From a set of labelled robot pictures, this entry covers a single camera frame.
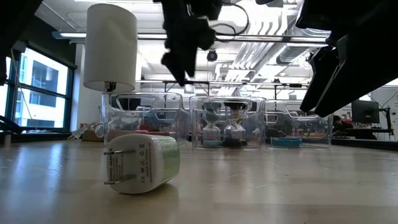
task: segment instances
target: sand timer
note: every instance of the sand timer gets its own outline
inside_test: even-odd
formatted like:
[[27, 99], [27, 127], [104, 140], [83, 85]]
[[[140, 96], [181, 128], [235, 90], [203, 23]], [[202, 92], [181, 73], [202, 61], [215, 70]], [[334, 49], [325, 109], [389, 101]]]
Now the sand timer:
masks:
[[221, 131], [216, 123], [220, 118], [221, 103], [205, 102], [203, 104], [203, 119], [207, 125], [203, 128], [202, 144], [204, 146], [219, 146]]
[[247, 146], [246, 130], [241, 126], [246, 117], [247, 105], [239, 101], [226, 102], [224, 105], [228, 108], [227, 117], [230, 124], [224, 128], [223, 146]]

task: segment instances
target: desk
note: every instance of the desk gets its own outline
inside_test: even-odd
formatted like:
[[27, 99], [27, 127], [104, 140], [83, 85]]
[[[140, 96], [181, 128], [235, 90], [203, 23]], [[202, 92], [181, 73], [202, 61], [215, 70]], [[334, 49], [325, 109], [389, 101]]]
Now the desk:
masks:
[[398, 223], [398, 154], [180, 148], [176, 178], [142, 195], [104, 185], [103, 144], [0, 148], [1, 223]]
[[347, 133], [390, 133], [388, 129], [378, 129], [378, 128], [347, 128]]

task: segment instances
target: cable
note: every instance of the cable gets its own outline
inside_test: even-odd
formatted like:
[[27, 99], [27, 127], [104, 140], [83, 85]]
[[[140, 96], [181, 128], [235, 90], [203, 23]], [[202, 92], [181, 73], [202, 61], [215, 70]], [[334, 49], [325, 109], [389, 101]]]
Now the cable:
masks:
[[22, 96], [22, 99], [24, 100], [24, 103], [25, 103], [27, 112], [29, 113], [29, 117], [31, 118], [31, 120], [33, 120], [33, 117], [32, 117], [32, 115], [31, 115], [31, 113], [30, 113], [29, 107], [28, 107], [28, 105], [27, 105], [27, 103], [26, 103], [26, 100], [25, 100], [25, 94], [24, 94], [24, 92], [22, 91], [21, 83], [19, 82], [19, 72], [18, 72], [18, 69], [17, 69], [17, 63], [16, 63], [16, 61], [15, 61], [14, 52], [13, 52], [12, 50], [11, 50], [11, 58], [12, 58], [12, 64], [14, 65], [14, 70], [15, 70], [16, 77], [17, 77], [17, 83], [18, 83], [17, 88], [20, 88], [20, 89], [21, 89], [21, 96]]
[[224, 34], [224, 33], [219, 33], [219, 32], [216, 32], [216, 35], [232, 35], [232, 36], [236, 36], [236, 35], [241, 35], [241, 34], [243, 34], [244, 32], [246, 32], [247, 31], [247, 29], [249, 28], [249, 25], [250, 25], [250, 20], [249, 20], [249, 14], [248, 14], [248, 12], [242, 7], [242, 6], [240, 6], [240, 5], [238, 5], [238, 4], [235, 4], [235, 3], [228, 3], [228, 2], [223, 2], [223, 4], [225, 4], [225, 5], [227, 5], [227, 6], [235, 6], [235, 7], [238, 7], [238, 8], [240, 8], [240, 9], [242, 9], [242, 11], [245, 13], [245, 15], [246, 15], [246, 26], [244, 27], [244, 29], [243, 30], [241, 30], [241, 31], [239, 31], [239, 32], [234, 32], [234, 34]]
[[[231, 26], [231, 25], [229, 25], [229, 24], [219, 23], [219, 24], [215, 24], [215, 25], [210, 26], [210, 28], [215, 28], [215, 27], [218, 27], [218, 26], [226, 26], [226, 27], [231, 28], [231, 29], [234, 31], [234, 36], [233, 36], [233, 38], [232, 38], [231, 40], [235, 39], [235, 36], [236, 36], [236, 29], [235, 29], [235, 27], [233, 27], [233, 26]], [[216, 40], [219, 41], [219, 42], [221, 42], [221, 43], [228, 43], [228, 42], [231, 41], [231, 40], [221, 40], [221, 39], [219, 39], [219, 38], [217, 38], [217, 37], [216, 37]]]
[[[375, 99], [373, 99], [373, 97], [371, 97], [371, 95], [368, 93], [368, 97], [370, 97], [371, 100], [375, 101], [376, 103], [378, 103], [378, 105], [381, 107], [381, 109], [383, 109], [383, 106], [380, 105], [379, 102], [377, 102]], [[383, 116], [387, 119], [386, 114], [384, 113], [384, 111], [381, 112], [381, 114], [383, 114]]]
[[396, 91], [396, 92], [393, 94], [393, 96], [392, 96], [391, 98], [389, 98], [389, 99], [381, 106], [381, 108], [383, 109], [383, 108], [384, 108], [384, 105], [386, 105], [386, 103], [388, 103], [391, 99], [393, 99], [393, 97], [394, 97], [397, 93], [398, 93], [398, 91]]

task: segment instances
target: ceiling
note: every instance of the ceiling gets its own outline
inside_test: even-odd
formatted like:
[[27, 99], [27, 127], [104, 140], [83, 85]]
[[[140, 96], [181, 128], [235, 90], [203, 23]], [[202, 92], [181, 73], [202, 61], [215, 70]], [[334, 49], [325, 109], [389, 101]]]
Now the ceiling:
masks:
[[[44, 0], [36, 12], [36, 16], [61, 32], [85, 32], [87, 9], [91, 5], [101, 2], [115, 4], [130, 10], [137, 17], [138, 33], [164, 33], [161, 5], [152, 3], [152, 0]], [[287, 5], [288, 7], [283, 9], [258, 6], [254, 0], [242, 0], [238, 4], [249, 13], [251, 25], [248, 34], [290, 34], [288, 31], [297, 16], [297, 5], [295, 4]], [[232, 6], [223, 7], [219, 20], [234, 26], [236, 30], [243, 29], [246, 24], [243, 12]], [[219, 32], [230, 33], [231, 31], [228, 29], [221, 26], [217, 28]], [[146, 62], [142, 68], [144, 78], [172, 79], [169, 71], [160, 64], [160, 59], [166, 52], [163, 41], [139, 40], [138, 44], [139, 51]], [[311, 47], [302, 48], [300, 54], [295, 55], [295, 60], [289, 64], [269, 65], [277, 54], [281, 54], [287, 48], [282, 44], [217, 42], [212, 47], [218, 54], [218, 59], [215, 62], [207, 62], [207, 51], [198, 51], [195, 79], [211, 81], [218, 78], [217, 81], [226, 81], [226, 79], [228, 79], [227, 81], [236, 81], [245, 78], [252, 82], [254, 80], [255, 82], [271, 82], [275, 78], [280, 78], [281, 81], [290, 83], [309, 81], [312, 72], [308, 69], [308, 65], [305, 65], [303, 59], [305, 59], [305, 54], [313, 49]], [[239, 72], [236, 76], [232, 72], [226, 72], [224, 76], [217, 75], [220, 65], [229, 65], [228, 68], [247, 71]]]

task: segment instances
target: lab equipment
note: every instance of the lab equipment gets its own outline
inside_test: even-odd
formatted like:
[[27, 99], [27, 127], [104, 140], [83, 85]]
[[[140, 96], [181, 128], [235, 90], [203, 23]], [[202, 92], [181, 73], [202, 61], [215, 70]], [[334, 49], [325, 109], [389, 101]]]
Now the lab equipment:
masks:
[[216, 123], [220, 118], [221, 103], [206, 102], [203, 104], [203, 119], [207, 122], [203, 128], [203, 145], [219, 146], [221, 144], [221, 131]]
[[[193, 96], [190, 98], [190, 109], [193, 146], [235, 148], [261, 146], [264, 132], [264, 98]], [[211, 137], [219, 139], [218, 141], [208, 141], [209, 134], [206, 127], [209, 125], [214, 130], [213, 133], [220, 131], [219, 138], [216, 135]]]
[[333, 115], [321, 118], [304, 113], [300, 105], [295, 100], [266, 101], [266, 143], [271, 147], [330, 147]]
[[103, 93], [104, 143], [125, 134], [171, 136], [187, 140], [190, 115], [176, 93]]
[[246, 130], [241, 123], [246, 119], [249, 105], [244, 101], [228, 101], [224, 105], [229, 125], [224, 128], [223, 146], [246, 146]]
[[351, 103], [353, 122], [380, 123], [379, 103], [373, 101], [355, 100]]

